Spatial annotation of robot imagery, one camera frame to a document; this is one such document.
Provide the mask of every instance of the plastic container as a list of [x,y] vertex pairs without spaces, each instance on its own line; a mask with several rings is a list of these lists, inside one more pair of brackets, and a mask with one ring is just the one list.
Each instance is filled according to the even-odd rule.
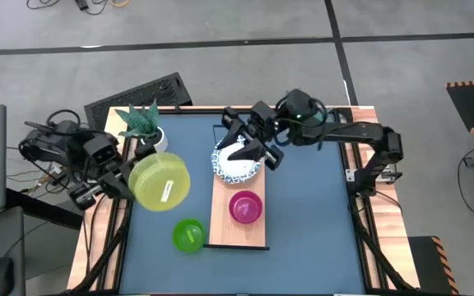
[[173,243],[182,252],[195,252],[202,247],[206,235],[202,224],[195,219],[184,219],[173,229]]
[[155,153],[139,161],[129,176],[128,186],[138,203],[148,210],[171,210],[189,193],[186,164],[168,152]]
[[255,222],[263,213],[263,202],[251,191],[235,193],[230,199],[230,215],[242,224]]

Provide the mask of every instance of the green bowl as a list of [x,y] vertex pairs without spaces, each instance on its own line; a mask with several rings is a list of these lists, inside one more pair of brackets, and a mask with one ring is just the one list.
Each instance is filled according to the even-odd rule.
[[195,219],[184,219],[173,229],[173,243],[182,252],[198,251],[205,237],[204,226]]

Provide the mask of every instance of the pink bowl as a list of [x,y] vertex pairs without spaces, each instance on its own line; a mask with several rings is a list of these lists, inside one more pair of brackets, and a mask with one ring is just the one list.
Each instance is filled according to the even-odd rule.
[[255,222],[263,213],[263,202],[253,192],[235,193],[230,199],[230,214],[235,221],[242,224]]

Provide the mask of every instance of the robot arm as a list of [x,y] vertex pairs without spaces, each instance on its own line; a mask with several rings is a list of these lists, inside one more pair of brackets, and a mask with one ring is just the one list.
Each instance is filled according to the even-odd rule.
[[[235,143],[241,135],[246,146],[230,155],[228,160],[257,161],[264,157],[266,166],[274,170],[281,164],[283,153],[277,146],[267,144],[272,140],[279,146],[318,143],[318,149],[323,141],[368,144],[373,147],[374,155],[363,169],[355,171],[352,185],[355,192],[373,196],[376,178],[387,165],[396,164],[403,158],[400,135],[377,123],[329,123],[327,115],[321,102],[301,90],[291,91],[275,109],[259,101],[252,107],[247,122],[231,107],[226,107],[222,124],[228,128],[228,133],[218,148]],[[287,139],[280,142],[278,135],[284,132],[287,132]]]

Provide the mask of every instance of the plate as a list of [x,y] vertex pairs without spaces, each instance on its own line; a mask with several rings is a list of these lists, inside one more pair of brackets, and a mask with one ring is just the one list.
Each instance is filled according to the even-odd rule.
[[236,143],[220,150],[217,149],[219,143],[211,153],[211,166],[213,173],[221,177],[225,183],[245,182],[259,171],[261,163],[258,161],[228,160],[228,156],[244,147],[244,137],[238,136]]

